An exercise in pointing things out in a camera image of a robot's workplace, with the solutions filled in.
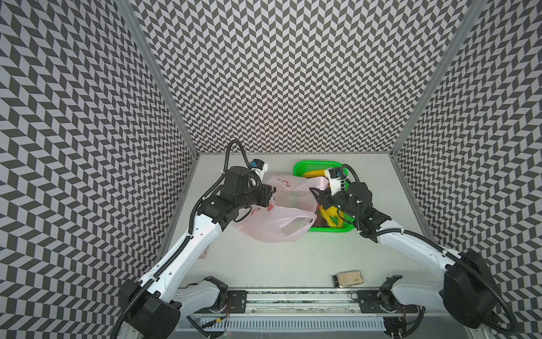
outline white table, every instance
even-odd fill
[[[373,193],[375,208],[390,215],[406,229],[421,234],[414,212],[389,156],[375,154],[276,154],[248,155],[269,164],[271,174],[292,174],[300,160],[332,160],[349,164]],[[188,228],[190,212],[198,198],[219,178],[224,155],[202,155],[190,183],[170,246]],[[230,166],[244,166],[240,155],[230,156]],[[210,245],[205,259],[198,259],[182,285],[215,276],[229,287],[332,287],[332,275],[360,270],[362,287],[378,287],[386,277],[401,274],[413,280],[435,280],[425,268],[394,249],[347,233],[307,232],[298,242],[268,244],[252,239],[231,225]]]

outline green basket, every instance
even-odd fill
[[[293,175],[296,177],[303,176],[304,173],[322,169],[328,169],[331,167],[340,167],[342,164],[336,161],[317,161],[317,160],[303,160],[294,165]],[[337,217],[330,217],[334,223],[337,223]],[[354,221],[353,218],[345,215],[345,220],[349,222]],[[344,233],[349,232],[354,229],[354,226],[349,223],[344,223],[342,228],[332,228],[332,227],[311,227],[308,230],[311,232],[334,232],[334,233]]]

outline plastic bag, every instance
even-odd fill
[[[234,227],[242,233],[264,242],[298,241],[316,220],[318,203],[310,187],[325,189],[324,177],[302,178],[273,175],[266,184],[276,187],[269,207],[253,206],[250,214]]]

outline pink object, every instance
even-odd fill
[[[301,239],[316,219],[316,199],[310,187],[325,189],[329,182],[324,177],[302,178],[292,175],[273,175],[266,184],[276,187],[269,207],[253,206],[250,215],[234,227],[263,242],[295,242]]]

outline patterned wall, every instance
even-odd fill
[[[390,150],[469,4],[133,0],[201,152]]]
[[[0,337],[105,337],[190,163],[111,0],[1,1]]]
[[[486,6],[399,162],[440,243],[480,251],[524,338],[542,338],[538,1]]]

